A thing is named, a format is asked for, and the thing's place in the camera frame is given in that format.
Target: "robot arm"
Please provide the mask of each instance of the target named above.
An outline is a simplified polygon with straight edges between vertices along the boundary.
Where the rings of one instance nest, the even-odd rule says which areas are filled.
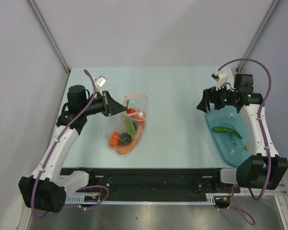
[[[98,91],[97,96],[85,112],[67,128],[70,121],[86,107],[90,100],[86,97],[87,90],[84,86],[75,85],[69,88],[68,102],[63,106],[61,115],[58,117],[53,140],[43,159],[30,177],[23,176],[19,181],[18,186],[27,207],[31,207],[33,188],[37,179],[34,208],[55,213],[62,210],[66,197],[88,184],[87,172],[74,171],[64,179],[59,179],[59,175],[68,152],[79,137],[89,115],[102,113],[104,116],[112,116],[127,110],[125,106],[114,101],[108,91],[101,91],[104,81],[103,77],[94,79]]]
[[[203,98],[197,109],[209,113],[210,103],[214,104],[216,110],[222,109],[226,105],[234,106],[244,121],[249,140],[249,153],[251,154],[237,169],[222,169],[222,182],[238,184],[240,187],[246,188],[263,188],[267,175],[268,156],[259,122],[261,119],[269,144],[272,164],[266,188],[276,189],[288,168],[288,161],[286,158],[279,157],[272,144],[265,121],[264,107],[261,110],[260,118],[258,118],[258,110],[263,102],[263,97],[260,93],[253,92],[253,76],[236,74],[234,89],[227,89],[228,75],[224,71],[216,70],[212,77],[217,81],[217,84],[215,87],[203,91]]]

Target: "red tomato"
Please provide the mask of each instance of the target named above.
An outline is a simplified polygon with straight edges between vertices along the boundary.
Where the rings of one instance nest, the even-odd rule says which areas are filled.
[[[133,114],[133,113],[135,113],[135,112],[136,112],[135,109],[128,109],[128,110],[127,110],[127,113],[128,113],[128,114]]]

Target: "carrot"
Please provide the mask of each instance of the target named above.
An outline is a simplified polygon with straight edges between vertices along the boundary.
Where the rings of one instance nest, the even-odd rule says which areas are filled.
[[[112,133],[109,138],[109,146],[111,148],[115,148],[120,145],[120,134],[119,133]]]
[[[142,132],[143,132],[143,128],[144,128],[143,125],[139,125],[138,129],[136,130],[136,133],[135,133],[135,136],[134,136],[134,139],[132,140],[132,142],[129,145],[121,146],[118,148],[118,153],[120,155],[123,155],[134,148],[136,143],[138,143],[138,141],[140,140],[140,137],[141,137]]]

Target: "metal floor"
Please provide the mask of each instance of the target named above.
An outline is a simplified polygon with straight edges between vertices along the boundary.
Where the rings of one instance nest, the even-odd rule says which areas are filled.
[[[248,225],[235,210],[217,211],[213,206],[101,205],[83,211],[66,208],[39,220],[31,218],[28,230],[282,230],[273,196],[255,202],[237,197],[256,225]]]

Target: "green pepper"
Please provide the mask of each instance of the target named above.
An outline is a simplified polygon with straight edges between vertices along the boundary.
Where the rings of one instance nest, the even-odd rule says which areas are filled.
[[[239,137],[240,139],[242,139],[242,136],[240,135],[240,133],[238,133],[236,130],[232,128],[216,126],[212,128],[212,131],[214,131],[215,133],[232,133],[232,134],[237,135],[237,137]]]

